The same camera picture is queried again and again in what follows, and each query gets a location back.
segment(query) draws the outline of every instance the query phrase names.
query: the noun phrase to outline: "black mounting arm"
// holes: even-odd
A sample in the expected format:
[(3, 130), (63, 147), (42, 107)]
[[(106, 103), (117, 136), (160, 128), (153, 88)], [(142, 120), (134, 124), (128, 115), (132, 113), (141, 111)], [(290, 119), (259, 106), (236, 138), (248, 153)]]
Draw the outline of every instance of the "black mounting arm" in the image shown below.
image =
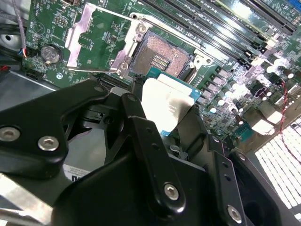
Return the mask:
[[(145, 118), (142, 85), (137, 78), (132, 93), (107, 92), (85, 81), (0, 112), (0, 172), (54, 177), (68, 141), (99, 128), (106, 131), (106, 164), (60, 195), (54, 226), (299, 225), (243, 154), (231, 154), (233, 166), (222, 142), (207, 134), (196, 105), (178, 124), (182, 148), (195, 164), (169, 156)], [(246, 183), (252, 192), (245, 192)], [(245, 214), (250, 201), (258, 203), (258, 218), (249, 214), (252, 208)]]

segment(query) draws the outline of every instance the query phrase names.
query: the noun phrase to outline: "label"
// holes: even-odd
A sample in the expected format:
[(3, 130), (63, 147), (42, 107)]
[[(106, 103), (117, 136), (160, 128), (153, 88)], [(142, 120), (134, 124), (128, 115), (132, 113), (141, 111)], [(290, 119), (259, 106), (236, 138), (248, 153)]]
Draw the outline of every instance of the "label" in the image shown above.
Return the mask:
[(76, 167), (73, 167), (73, 166), (69, 166), (69, 165), (66, 165), (66, 164), (63, 165), (63, 169), (64, 169), (65, 176), (73, 182), (77, 181), (78, 179), (80, 179), (83, 176), (90, 173), (89, 171), (79, 169), (79, 168), (76, 168)]

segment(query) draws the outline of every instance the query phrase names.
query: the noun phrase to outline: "screw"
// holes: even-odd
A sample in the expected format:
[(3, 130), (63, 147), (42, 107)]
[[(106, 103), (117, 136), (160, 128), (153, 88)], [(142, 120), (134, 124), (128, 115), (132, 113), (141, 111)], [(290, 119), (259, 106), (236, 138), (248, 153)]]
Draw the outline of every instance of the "screw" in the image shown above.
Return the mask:
[(58, 74), (56, 74), (56, 78), (57, 78), (57, 79), (62, 79), (62, 78), (63, 78), (63, 75), (62, 75), (61, 73), (58, 73)]
[(122, 64), (120, 65), (120, 68), (121, 68), (122, 70), (126, 70), (126, 69), (128, 68), (127, 63), (122, 63)]
[(99, 86), (94, 86), (94, 89), (98, 92), (103, 92), (103, 89)]
[(55, 151), (58, 145), (58, 140), (55, 137), (45, 136), (38, 141), (38, 146), (43, 151)]
[(114, 60), (110, 60), (110, 61), (109, 61), (109, 65), (112, 67), (113, 64), (114, 64), (114, 62), (115, 62)]
[(220, 142), (219, 139), (217, 139), (216, 137), (212, 136), (212, 138), (213, 138), (213, 140), (214, 140), (215, 142), (217, 142), (217, 143)]
[(146, 27), (143, 24), (139, 25), (138, 32), (141, 34), (146, 33)]
[(128, 94), (127, 98), (129, 98), (131, 101), (136, 101), (136, 98), (132, 94)]
[(238, 224), (242, 223), (242, 218), (240, 216), (240, 213), (237, 211), (237, 209), (235, 209), (233, 206), (228, 205), (228, 213), (230, 215), (230, 217), (237, 222)]
[(242, 161), (245, 161), (245, 160), (246, 160), (245, 156), (244, 156), (242, 153), (238, 153), (237, 155), (239, 156), (239, 158), (240, 158)]
[(20, 131), (13, 127), (3, 127), (0, 129), (1, 141), (14, 141), (20, 137)]
[(176, 187), (171, 184), (167, 184), (164, 186), (164, 192), (171, 200), (175, 201), (179, 198), (178, 189), (176, 189)]

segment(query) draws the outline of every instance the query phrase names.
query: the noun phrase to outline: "motherboard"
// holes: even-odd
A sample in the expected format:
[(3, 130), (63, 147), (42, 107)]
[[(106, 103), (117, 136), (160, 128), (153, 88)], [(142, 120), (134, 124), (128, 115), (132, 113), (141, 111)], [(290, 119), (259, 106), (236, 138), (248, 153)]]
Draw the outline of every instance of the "motherboard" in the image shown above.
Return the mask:
[(200, 91), (209, 132), (244, 142), (273, 134), (301, 95), (300, 9), (289, 0), (32, 0), (23, 67), (61, 88), (94, 76), (125, 89), (157, 68)]

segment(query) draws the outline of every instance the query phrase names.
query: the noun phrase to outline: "blue connector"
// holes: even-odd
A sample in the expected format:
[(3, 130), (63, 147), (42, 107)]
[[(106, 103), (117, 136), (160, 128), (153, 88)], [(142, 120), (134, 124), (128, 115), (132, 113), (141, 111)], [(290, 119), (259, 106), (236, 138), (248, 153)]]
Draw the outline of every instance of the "blue connector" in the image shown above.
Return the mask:
[(299, 0), (287, 0), (287, 1), (290, 4), (292, 4), (296, 10), (298, 10), (299, 12), (301, 12), (301, 2), (299, 2)]

